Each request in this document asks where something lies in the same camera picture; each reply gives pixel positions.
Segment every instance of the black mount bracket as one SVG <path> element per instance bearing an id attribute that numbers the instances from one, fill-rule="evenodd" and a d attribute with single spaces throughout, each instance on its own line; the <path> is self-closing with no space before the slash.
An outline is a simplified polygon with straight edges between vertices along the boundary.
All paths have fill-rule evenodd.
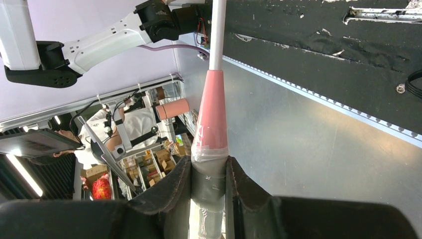
<path id="1" fill-rule="evenodd" d="M 27 85 L 65 88 L 72 86 L 82 75 L 68 67 L 69 60 L 64 59 L 63 43 L 56 41 L 37 41 L 41 66 L 38 70 L 14 71 L 4 67 L 10 82 Z"/>
<path id="2" fill-rule="evenodd" d="M 134 12 L 141 18 L 141 30 L 148 33 L 152 42 L 163 39 L 178 40 L 179 35 L 196 32 L 199 23 L 196 6 L 170 11 L 161 0 L 149 0 L 138 6 Z"/>

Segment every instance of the white pole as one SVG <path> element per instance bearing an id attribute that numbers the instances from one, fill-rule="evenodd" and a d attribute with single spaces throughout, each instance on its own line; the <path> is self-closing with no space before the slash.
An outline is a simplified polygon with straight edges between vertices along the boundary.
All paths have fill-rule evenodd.
<path id="1" fill-rule="evenodd" d="M 212 1 L 210 70 L 221 70 L 226 0 Z"/>

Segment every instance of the red wire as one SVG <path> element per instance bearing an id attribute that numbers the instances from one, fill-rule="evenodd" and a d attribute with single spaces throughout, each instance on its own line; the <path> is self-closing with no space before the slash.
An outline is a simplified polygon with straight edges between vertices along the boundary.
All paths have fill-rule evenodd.
<path id="1" fill-rule="evenodd" d="M 198 23 L 198 29 L 197 29 L 197 33 L 196 33 L 196 42 L 199 45 L 205 45 L 208 43 L 208 37 L 207 37 L 207 32 L 205 31 L 205 21 L 204 19 L 201 17 L 200 20 L 202 21 L 202 27 L 203 27 L 203 34 L 204 34 L 204 42 L 203 43 L 199 43 L 198 42 L 198 33 L 200 31 L 201 28 L 201 21 Z"/>

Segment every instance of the screw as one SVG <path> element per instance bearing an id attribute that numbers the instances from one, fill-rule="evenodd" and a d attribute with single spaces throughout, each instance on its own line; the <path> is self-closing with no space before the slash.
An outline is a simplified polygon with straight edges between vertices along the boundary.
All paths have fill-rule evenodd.
<path id="1" fill-rule="evenodd" d="M 403 93 L 406 91 L 405 84 L 399 84 L 399 85 L 396 87 L 396 91 L 397 91 L 397 93 L 399 93 L 399 94 L 403 94 Z"/>

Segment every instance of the person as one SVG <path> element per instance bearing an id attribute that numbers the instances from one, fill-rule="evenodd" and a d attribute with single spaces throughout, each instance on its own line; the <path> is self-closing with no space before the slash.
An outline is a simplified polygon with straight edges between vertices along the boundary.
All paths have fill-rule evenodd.
<path id="1" fill-rule="evenodd" d="M 123 120 L 123 125 L 126 128 L 126 132 L 130 140 L 134 140 L 150 132 L 151 128 L 157 123 L 152 108 L 138 109 L 128 113 L 124 113 L 123 108 L 120 108 L 118 111 Z M 105 109 L 99 110 L 89 120 L 87 120 L 87 124 L 95 132 L 98 138 L 106 145 L 107 149 L 109 151 L 113 151 L 117 145 L 120 145 L 122 143 L 122 141 L 119 132 L 117 131 L 116 126 L 114 125 L 114 122 L 112 123 L 113 134 L 111 135 L 111 137 L 109 137 L 104 131 L 104 121 L 106 120 L 106 114 L 107 112 L 105 111 Z M 71 140 L 78 142 L 78 139 L 73 135 L 71 131 L 59 130 L 56 132 L 62 136 L 65 136 Z M 78 134 L 78 138 L 85 145 L 84 150 L 61 151 L 51 155 L 49 160 L 43 157 L 30 159 L 30 161 L 35 164 L 52 163 L 54 162 L 54 159 L 58 160 L 64 155 L 74 153 L 77 160 L 84 165 L 84 169 L 89 169 L 92 167 L 92 165 L 100 164 L 100 162 L 95 159 L 91 152 L 91 137 L 89 136 L 85 127 L 81 128 L 81 132 Z M 151 137 L 148 140 L 135 145 L 131 150 L 144 148 L 148 145 L 155 143 L 157 139 L 158 136 Z"/>

